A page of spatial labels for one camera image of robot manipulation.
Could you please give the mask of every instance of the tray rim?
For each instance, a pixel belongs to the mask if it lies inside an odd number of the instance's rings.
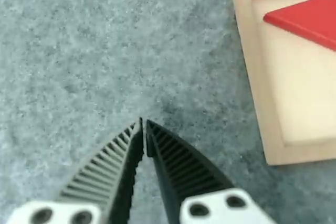
[[[336,139],[319,143],[288,145],[284,142],[276,106],[267,81],[262,42],[253,10],[253,0],[233,0],[248,79],[269,165],[304,163],[336,158]]]

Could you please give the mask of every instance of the wooden board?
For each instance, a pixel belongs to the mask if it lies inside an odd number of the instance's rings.
[[[336,158],[336,52],[262,20],[302,1],[234,0],[270,165]]]

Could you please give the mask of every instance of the gray carpet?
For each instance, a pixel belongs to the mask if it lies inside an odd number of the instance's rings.
[[[279,224],[336,223],[336,162],[265,163],[232,0],[0,0],[0,222],[137,117],[201,150]],[[152,161],[130,223],[166,224]]]

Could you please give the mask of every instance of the red block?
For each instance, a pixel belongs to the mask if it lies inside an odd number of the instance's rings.
[[[336,51],[336,0],[308,0],[269,12],[264,21]]]

